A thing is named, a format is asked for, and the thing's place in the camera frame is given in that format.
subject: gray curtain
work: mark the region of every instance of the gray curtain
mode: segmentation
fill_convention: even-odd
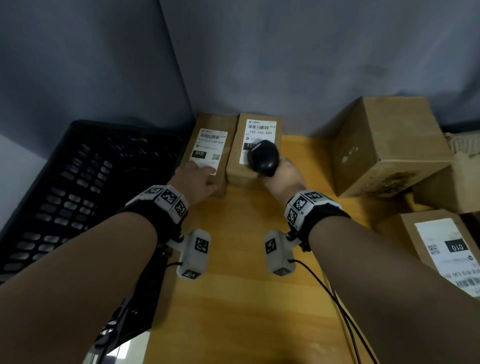
[[[160,0],[195,112],[283,116],[329,135],[359,96],[425,95],[441,125],[480,117],[476,0]]]
[[[194,121],[156,0],[2,0],[0,34],[0,134],[42,157],[76,119]]]

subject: wrist strap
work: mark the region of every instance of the wrist strap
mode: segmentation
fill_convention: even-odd
[[[127,202],[120,212],[134,212],[155,228],[158,245],[169,239],[181,239],[181,223],[188,215],[189,204],[172,185],[153,185]]]
[[[293,196],[287,203],[284,216],[291,228],[287,239],[301,240],[300,246],[304,252],[311,251],[308,236],[319,221],[329,216],[351,218],[338,202],[315,190],[300,191]]]

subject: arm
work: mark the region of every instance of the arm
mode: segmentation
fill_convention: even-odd
[[[265,184],[285,206],[305,190],[282,159]],[[309,242],[382,364],[470,363],[480,356],[480,304],[390,240],[344,217],[328,217]]]
[[[215,170],[187,164],[169,182],[194,205]],[[157,244],[152,224],[124,212],[80,234],[0,286],[5,363],[81,363]]]

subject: carboard box with label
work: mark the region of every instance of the carboard box with label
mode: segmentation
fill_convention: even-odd
[[[236,116],[200,113],[183,155],[182,165],[193,160],[199,167],[216,169],[216,173],[207,178],[208,182],[217,186],[212,195],[215,197],[224,197],[227,190],[226,167],[237,122]]]
[[[446,210],[399,214],[383,221],[375,230],[480,299],[480,249],[459,215]]]
[[[445,137],[452,165],[415,184],[415,202],[457,214],[480,211],[480,131]]]
[[[425,97],[362,97],[337,117],[335,193],[390,197],[447,167],[452,153]]]
[[[227,179],[230,184],[244,187],[261,185],[258,173],[248,166],[247,153],[255,144],[265,139],[275,143],[280,150],[282,119],[275,116],[241,113],[227,164]]]

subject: wooden table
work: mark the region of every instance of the wooden table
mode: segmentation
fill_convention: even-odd
[[[284,136],[282,154],[309,188],[338,200],[360,224],[411,210],[402,197],[337,199],[327,142]],[[353,363],[341,318],[317,281],[300,265],[283,278],[267,271],[263,237],[288,226],[266,190],[228,186],[225,198],[209,198],[189,217],[190,229],[212,235],[208,271],[190,281],[169,268],[144,364]],[[312,253],[297,247],[294,255],[323,276]]]

